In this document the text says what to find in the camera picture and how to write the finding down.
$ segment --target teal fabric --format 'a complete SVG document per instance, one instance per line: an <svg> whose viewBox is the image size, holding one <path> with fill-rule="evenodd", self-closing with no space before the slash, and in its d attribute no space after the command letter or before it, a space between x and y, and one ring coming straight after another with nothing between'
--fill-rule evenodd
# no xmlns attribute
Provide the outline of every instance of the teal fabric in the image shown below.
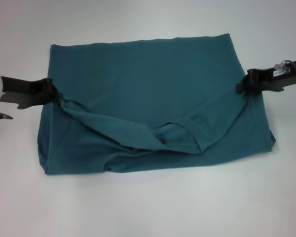
<svg viewBox="0 0 296 237"><path fill-rule="evenodd" d="M262 95L239 95L230 36L52 45L43 107L46 174L214 165L274 145Z"/></svg>

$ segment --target white background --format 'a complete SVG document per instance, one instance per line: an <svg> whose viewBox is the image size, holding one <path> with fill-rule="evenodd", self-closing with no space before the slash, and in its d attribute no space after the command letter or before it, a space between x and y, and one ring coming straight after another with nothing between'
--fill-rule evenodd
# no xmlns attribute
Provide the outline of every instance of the white background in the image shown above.
<svg viewBox="0 0 296 237"><path fill-rule="evenodd" d="M296 0L0 0L0 74L47 76L51 44L230 33L244 69L296 60ZM0 120L0 237L296 237L296 86L266 92L272 153L183 169L44 175L41 107Z"/></svg>

